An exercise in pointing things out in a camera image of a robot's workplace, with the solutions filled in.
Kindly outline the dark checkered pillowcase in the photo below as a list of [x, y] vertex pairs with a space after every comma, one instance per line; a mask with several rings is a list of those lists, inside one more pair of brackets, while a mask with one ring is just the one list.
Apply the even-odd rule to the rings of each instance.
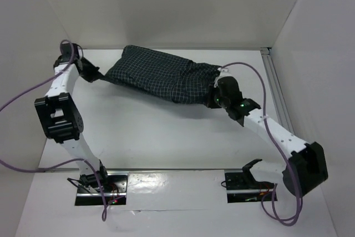
[[129, 45], [102, 80], [176, 104], [205, 104], [209, 87], [220, 74], [218, 68], [218, 65], [196, 63], [172, 54]]

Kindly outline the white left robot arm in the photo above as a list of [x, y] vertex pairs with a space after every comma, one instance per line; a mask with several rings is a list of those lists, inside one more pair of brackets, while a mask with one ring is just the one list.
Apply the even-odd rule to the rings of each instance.
[[44, 97], [35, 100], [34, 106], [45, 136], [77, 160], [81, 185], [103, 192], [109, 187], [110, 179], [83, 137], [83, 118], [72, 97], [78, 78], [91, 83], [103, 75], [83, 56], [78, 44], [62, 41], [60, 52], [53, 65], [55, 76], [50, 89]]

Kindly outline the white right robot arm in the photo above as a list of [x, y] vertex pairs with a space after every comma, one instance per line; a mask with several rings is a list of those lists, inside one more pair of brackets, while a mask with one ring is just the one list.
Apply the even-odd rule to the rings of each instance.
[[220, 74], [215, 79], [207, 106], [224, 109], [232, 120], [256, 133], [286, 159], [281, 164], [262, 159], [247, 163], [242, 168], [244, 186], [255, 188], [262, 182], [283, 183], [292, 195], [305, 196], [328, 179], [322, 146], [293, 135], [271, 119], [254, 100], [244, 98], [232, 75]]

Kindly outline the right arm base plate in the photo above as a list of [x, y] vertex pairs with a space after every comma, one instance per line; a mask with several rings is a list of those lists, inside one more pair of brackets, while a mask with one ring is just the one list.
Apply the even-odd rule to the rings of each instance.
[[274, 184], [255, 181], [247, 174], [239, 171], [225, 171], [225, 179], [221, 186], [226, 189], [228, 203], [253, 203], [262, 199], [271, 201]]

